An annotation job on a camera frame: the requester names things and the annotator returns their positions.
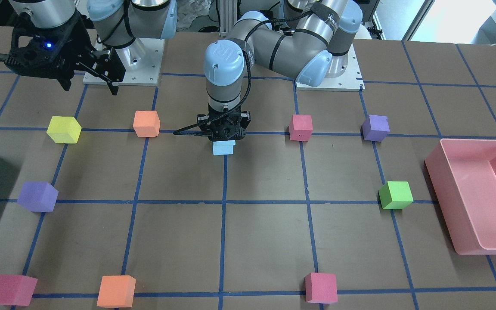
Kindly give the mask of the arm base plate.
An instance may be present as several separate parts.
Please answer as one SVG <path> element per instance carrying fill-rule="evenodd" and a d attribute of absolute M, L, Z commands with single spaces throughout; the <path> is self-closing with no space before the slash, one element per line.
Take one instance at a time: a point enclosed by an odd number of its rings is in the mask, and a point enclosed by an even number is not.
<path fill-rule="evenodd" d="M 157 86 L 163 60 L 165 39 L 132 38 L 115 46 L 125 68 L 123 79 L 114 86 Z"/>
<path fill-rule="evenodd" d="M 353 45 L 350 46 L 349 52 L 344 55 L 347 62 L 344 66 L 339 66 L 338 61 L 332 62 L 332 67 L 336 71 L 343 70 L 338 77 L 325 77 L 318 87 L 307 86 L 303 83 L 296 83 L 298 90 L 311 91 L 364 91 L 366 89 L 361 75 L 360 65 L 357 60 L 356 52 Z"/>

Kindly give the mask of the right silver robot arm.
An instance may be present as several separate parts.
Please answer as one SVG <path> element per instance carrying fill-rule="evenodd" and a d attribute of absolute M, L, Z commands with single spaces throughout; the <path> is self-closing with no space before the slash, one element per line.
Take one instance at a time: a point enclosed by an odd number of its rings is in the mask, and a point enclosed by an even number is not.
<path fill-rule="evenodd" d="M 12 0 L 19 20 L 8 54 L 0 55 L 20 76 L 55 79 L 69 90 L 75 71 L 100 78 L 113 96 L 130 68 L 146 58 L 141 39 L 171 39 L 177 29 L 175 0 L 89 0 L 98 50 L 72 0 Z"/>

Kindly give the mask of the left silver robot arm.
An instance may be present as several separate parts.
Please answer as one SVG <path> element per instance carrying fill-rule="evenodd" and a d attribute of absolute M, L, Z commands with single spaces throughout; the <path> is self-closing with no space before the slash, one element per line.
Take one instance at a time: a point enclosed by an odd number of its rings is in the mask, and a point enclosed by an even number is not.
<path fill-rule="evenodd" d="M 205 51 L 208 114 L 199 114 L 198 136 L 241 140 L 251 121 L 242 110 L 251 89 L 253 65 L 318 87 L 341 76 L 363 21 L 354 0 L 284 0 L 283 18 L 249 11 L 222 40 Z"/>

